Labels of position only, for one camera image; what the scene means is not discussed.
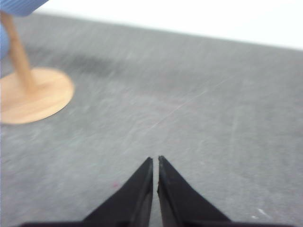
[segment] floor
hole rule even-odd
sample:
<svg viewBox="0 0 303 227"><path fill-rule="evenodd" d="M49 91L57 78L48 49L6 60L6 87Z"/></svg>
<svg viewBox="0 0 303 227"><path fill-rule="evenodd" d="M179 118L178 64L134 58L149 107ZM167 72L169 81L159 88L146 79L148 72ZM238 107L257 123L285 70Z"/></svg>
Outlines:
<svg viewBox="0 0 303 227"><path fill-rule="evenodd" d="M1 226L81 220L147 157L156 192L158 155L235 221L303 225L303 52L41 15L16 24L32 65L76 90L47 119L1 126Z"/></svg>

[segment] wooden stand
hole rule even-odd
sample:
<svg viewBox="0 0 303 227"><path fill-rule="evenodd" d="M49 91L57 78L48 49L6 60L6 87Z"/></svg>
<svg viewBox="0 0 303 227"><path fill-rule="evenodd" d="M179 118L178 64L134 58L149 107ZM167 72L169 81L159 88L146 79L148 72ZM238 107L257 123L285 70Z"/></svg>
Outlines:
<svg viewBox="0 0 303 227"><path fill-rule="evenodd" d="M70 78L58 70L31 70L12 16L1 12L1 22L10 38L9 56L15 68L15 73L0 79L1 123L34 122L64 108L74 93Z"/></svg>

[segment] wooden dowel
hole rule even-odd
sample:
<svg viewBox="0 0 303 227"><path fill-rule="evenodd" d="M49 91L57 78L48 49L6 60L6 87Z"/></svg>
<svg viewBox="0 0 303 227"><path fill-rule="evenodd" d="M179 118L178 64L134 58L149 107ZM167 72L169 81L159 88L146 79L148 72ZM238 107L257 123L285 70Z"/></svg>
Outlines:
<svg viewBox="0 0 303 227"><path fill-rule="evenodd" d="M13 18L11 15L1 12L1 22L4 25L10 39L9 57L15 68L16 74L21 80L27 93L32 93L36 90L36 83L31 74L27 54L19 39L15 29Z"/></svg>

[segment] white background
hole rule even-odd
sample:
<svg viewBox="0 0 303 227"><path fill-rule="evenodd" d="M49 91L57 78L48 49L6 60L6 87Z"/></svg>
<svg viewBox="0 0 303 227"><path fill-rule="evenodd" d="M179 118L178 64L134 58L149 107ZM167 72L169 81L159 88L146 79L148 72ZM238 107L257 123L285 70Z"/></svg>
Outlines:
<svg viewBox="0 0 303 227"><path fill-rule="evenodd" d="M49 0L37 12L303 50L303 0Z"/></svg>

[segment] blue object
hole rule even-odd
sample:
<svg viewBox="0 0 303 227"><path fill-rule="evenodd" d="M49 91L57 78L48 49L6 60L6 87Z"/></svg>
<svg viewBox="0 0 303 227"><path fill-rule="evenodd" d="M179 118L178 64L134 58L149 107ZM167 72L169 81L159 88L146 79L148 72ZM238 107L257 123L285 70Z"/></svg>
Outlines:
<svg viewBox="0 0 303 227"><path fill-rule="evenodd" d="M1 11L14 16L27 16L48 0L1 0Z"/></svg>
<svg viewBox="0 0 303 227"><path fill-rule="evenodd" d="M2 59L9 51L9 37L3 25L0 26L0 43L0 59Z"/></svg>
<svg viewBox="0 0 303 227"><path fill-rule="evenodd" d="M0 0L1 11L14 16L27 16L31 14L35 9L46 3L48 0ZM9 51L9 38L8 34L1 24L1 47L0 47L0 59L5 57Z"/></svg>

